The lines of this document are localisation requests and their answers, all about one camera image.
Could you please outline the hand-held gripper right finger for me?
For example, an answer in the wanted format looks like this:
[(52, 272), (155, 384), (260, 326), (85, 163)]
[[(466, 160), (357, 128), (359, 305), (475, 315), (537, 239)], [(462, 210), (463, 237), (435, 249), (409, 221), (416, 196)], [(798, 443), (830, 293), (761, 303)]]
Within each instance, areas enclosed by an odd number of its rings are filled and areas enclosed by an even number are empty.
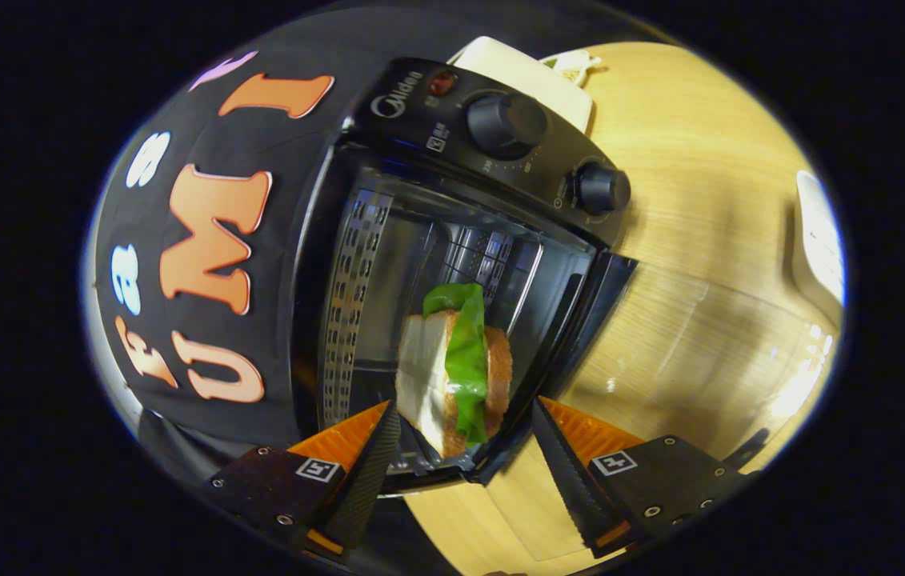
[(643, 441), (545, 397), (531, 416), (559, 496), (595, 558), (667, 539), (745, 487), (738, 468), (678, 435)]

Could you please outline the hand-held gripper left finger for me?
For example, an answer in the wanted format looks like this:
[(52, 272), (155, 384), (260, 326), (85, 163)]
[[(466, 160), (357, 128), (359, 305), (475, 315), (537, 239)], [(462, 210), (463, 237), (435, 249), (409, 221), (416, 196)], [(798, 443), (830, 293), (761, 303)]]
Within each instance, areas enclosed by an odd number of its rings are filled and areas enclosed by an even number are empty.
[(251, 449), (208, 478), (208, 500), (287, 553), (346, 565), (400, 433), (396, 406), (380, 402), (286, 450)]

